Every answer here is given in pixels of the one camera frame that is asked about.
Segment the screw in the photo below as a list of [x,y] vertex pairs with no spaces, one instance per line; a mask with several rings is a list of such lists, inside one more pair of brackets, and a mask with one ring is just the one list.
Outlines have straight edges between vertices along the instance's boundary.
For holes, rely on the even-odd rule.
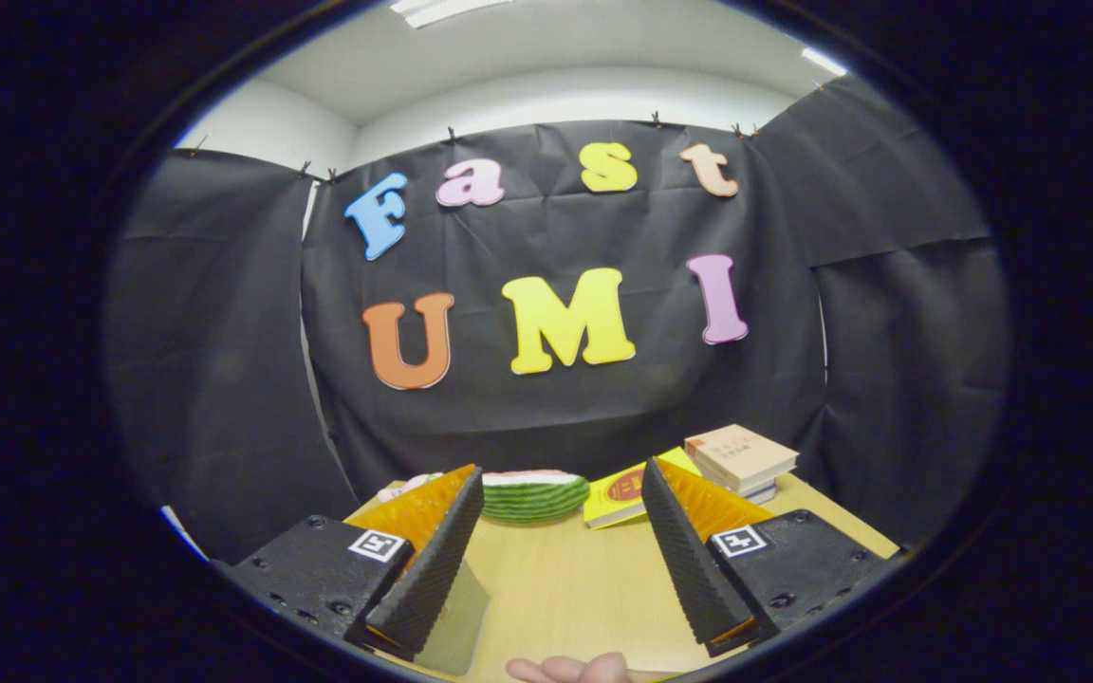
[[771,600],[771,607],[773,609],[783,609],[790,607],[792,602],[795,602],[795,593],[777,593]]

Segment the black cloth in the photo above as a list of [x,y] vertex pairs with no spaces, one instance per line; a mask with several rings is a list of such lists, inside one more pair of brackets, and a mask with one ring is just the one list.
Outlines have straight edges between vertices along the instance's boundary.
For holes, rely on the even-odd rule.
[[[588,142],[625,144],[637,186],[587,190],[577,154]],[[680,160],[697,142],[728,156],[736,198],[705,191]],[[507,195],[437,205],[444,169],[469,158],[498,161]],[[365,261],[343,208],[393,172],[409,178],[407,236]],[[685,260],[704,252],[737,263],[742,341],[700,338],[704,307]],[[542,276],[567,302],[592,268],[623,273],[635,357],[513,375],[513,306],[500,288]],[[602,476],[736,422],[800,450],[799,476],[917,544],[984,462],[1010,363],[1002,270],[972,191],[928,133],[854,76],[751,138],[585,121],[389,156],[322,187],[303,272],[320,397],[362,497],[468,462]],[[433,388],[396,392],[374,376],[362,311],[403,304],[404,360],[419,363],[424,326],[412,305],[434,291],[456,297],[451,367]]]
[[227,563],[309,514],[356,508],[301,350],[309,186],[244,156],[173,152],[111,266],[105,367],[127,457],[146,493]]
[[988,222],[938,142],[853,75],[763,126],[756,148],[823,304],[820,486],[919,544],[967,492],[1003,407],[1013,341]]
[[[621,142],[633,190],[596,195],[580,180],[580,149]],[[708,143],[728,156],[740,193],[704,190],[680,152]],[[491,158],[504,198],[444,208],[435,193],[453,163]],[[387,174],[409,178],[407,234],[376,260],[343,209]],[[322,410],[362,498],[395,478],[481,463],[491,471],[559,468],[588,478],[680,446],[691,434],[740,423],[812,452],[823,403],[816,279],[787,229],[780,190],[750,139],[630,121],[520,126],[430,144],[352,169],[318,190],[304,242],[303,304]],[[693,256],[721,252],[748,337],[708,345]],[[542,276],[565,303],[581,272],[622,272],[620,307],[635,344],[627,362],[516,376],[513,303],[500,291]],[[362,313],[398,302],[404,362],[426,353],[422,295],[455,295],[451,365],[438,385],[396,392],[369,358]],[[543,345],[550,354],[550,346]],[[820,483],[821,463],[801,459]]]

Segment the clip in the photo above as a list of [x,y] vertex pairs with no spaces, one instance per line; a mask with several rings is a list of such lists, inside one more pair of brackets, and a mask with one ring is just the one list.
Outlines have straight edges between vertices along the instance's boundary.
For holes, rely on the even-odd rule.
[[193,156],[197,155],[197,152],[200,152],[201,144],[204,144],[205,140],[208,140],[208,139],[209,139],[209,133],[201,134],[200,136],[200,142],[197,143],[197,145],[193,148],[193,150],[191,150],[191,152],[188,153],[188,158],[193,158]]

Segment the book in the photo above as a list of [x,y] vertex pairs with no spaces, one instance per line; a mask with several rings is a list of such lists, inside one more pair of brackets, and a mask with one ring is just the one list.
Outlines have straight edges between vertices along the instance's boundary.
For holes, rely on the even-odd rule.
[[[659,457],[702,476],[702,472],[682,449],[668,450]],[[589,484],[589,497],[585,501],[585,523],[590,529],[602,529],[647,515],[642,497],[645,464],[646,462],[637,463]]]
[[700,474],[703,475],[703,479],[710,481],[712,484],[716,484],[722,488],[729,490],[729,492],[737,493],[737,496],[750,501],[751,503],[753,503],[753,505],[760,505],[760,503],[771,501],[773,499],[773,495],[775,494],[775,488],[776,488],[775,480],[777,479],[777,476],[767,476],[766,479],[762,479],[759,481],[751,481],[750,484],[742,485],[741,488],[734,490],[731,487],[731,485],[725,484],[716,475],[716,473],[712,471],[707,466],[704,466],[703,462],[694,461],[694,467],[698,468],[698,472]]
[[760,487],[795,469],[795,450],[738,424],[685,439],[685,452],[732,492]]

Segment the yellow book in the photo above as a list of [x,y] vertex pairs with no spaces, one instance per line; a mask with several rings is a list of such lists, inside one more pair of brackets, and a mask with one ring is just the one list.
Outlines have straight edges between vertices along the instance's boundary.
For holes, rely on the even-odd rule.
[[[702,472],[690,456],[682,449],[672,449],[659,456],[662,461],[675,463],[691,474],[702,476]],[[590,529],[601,529],[637,516],[646,515],[644,498],[644,466],[637,463],[624,471],[613,472],[610,476],[599,479],[589,484],[589,498],[585,501],[585,523]]]

